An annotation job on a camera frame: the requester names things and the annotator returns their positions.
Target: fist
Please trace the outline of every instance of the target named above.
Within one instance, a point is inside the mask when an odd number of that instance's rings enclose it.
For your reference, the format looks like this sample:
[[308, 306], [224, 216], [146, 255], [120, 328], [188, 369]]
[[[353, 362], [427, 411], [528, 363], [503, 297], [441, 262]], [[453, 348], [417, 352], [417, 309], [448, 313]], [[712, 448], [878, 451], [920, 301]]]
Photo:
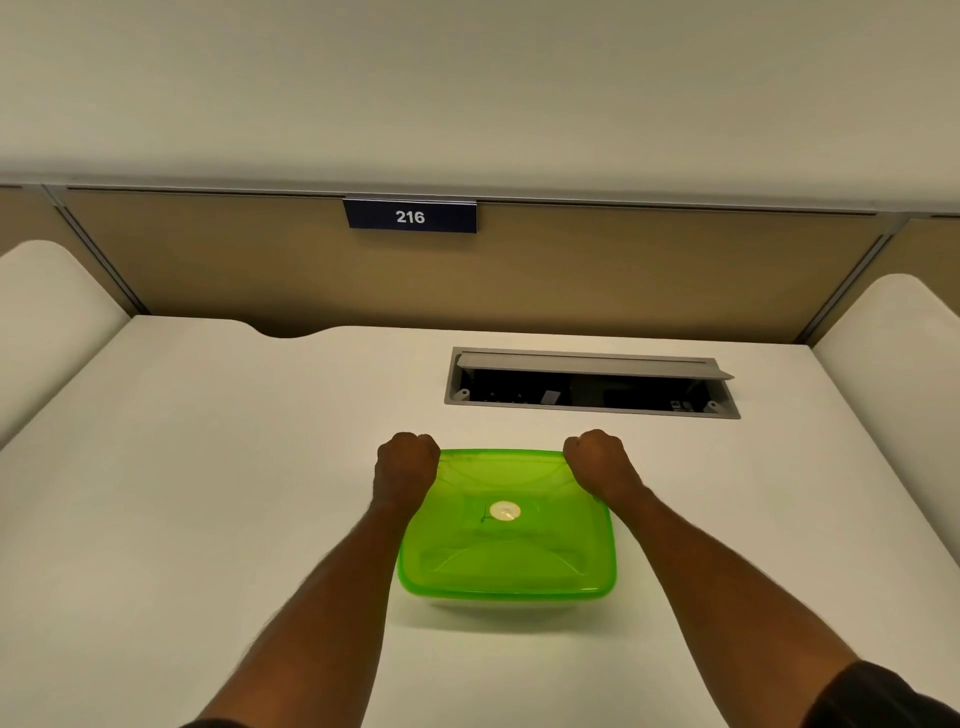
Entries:
[[580, 487], [614, 511], [646, 487], [623, 449], [620, 438], [592, 429], [564, 443], [564, 458]]
[[395, 507], [413, 518], [437, 479], [440, 448], [429, 435], [398, 432], [376, 452], [373, 504]]

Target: white desk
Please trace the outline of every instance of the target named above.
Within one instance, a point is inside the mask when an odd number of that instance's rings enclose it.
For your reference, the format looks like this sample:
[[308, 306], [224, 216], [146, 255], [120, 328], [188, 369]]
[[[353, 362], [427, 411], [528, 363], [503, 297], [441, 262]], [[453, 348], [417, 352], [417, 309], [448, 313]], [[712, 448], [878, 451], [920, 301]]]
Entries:
[[[743, 419], [450, 406], [454, 346], [715, 356]], [[960, 704], [960, 570], [810, 350], [139, 317], [0, 451], [0, 723], [174, 726], [350, 528], [377, 445], [620, 435], [681, 513], [862, 656]], [[641, 551], [573, 611], [444, 611], [395, 584], [366, 725], [723, 726]]]

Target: green plastic container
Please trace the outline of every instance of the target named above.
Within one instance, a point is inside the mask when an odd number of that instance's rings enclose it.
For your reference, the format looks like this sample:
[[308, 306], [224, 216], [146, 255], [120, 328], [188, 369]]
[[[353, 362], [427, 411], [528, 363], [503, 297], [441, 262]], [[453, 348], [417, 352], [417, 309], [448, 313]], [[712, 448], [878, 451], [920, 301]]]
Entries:
[[616, 583], [610, 512], [577, 484], [561, 452], [444, 450], [397, 573], [427, 597], [595, 599]]

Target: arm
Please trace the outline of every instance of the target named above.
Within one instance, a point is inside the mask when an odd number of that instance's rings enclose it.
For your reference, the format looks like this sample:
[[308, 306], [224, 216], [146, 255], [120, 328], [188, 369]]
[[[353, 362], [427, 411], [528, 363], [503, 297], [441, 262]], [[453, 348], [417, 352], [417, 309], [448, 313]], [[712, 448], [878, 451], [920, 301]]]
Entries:
[[571, 437], [564, 456], [589, 493], [630, 528], [670, 600], [684, 639], [732, 728], [799, 728], [856, 655], [801, 602], [678, 516], [601, 430]]
[[201, 718], [250, 728], [360, 725], [400, 541], [439, 458], [429, 435], [402, 432], [380, 447], [367, 513], [267, 625]]

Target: forearm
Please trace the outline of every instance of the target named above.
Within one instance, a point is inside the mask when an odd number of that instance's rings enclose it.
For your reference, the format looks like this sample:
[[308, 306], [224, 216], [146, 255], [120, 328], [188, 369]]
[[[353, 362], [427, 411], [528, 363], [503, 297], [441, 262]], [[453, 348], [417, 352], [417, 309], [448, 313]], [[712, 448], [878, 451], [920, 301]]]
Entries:
[[733, 728], [794, 728], [856, 660], [816, 615], [644, 486], [614, 511], [660, 580], [684, 638]]
[[251, 728], [359, 726], [408, 517], [372, 506], [274, 617], [204, 717]]

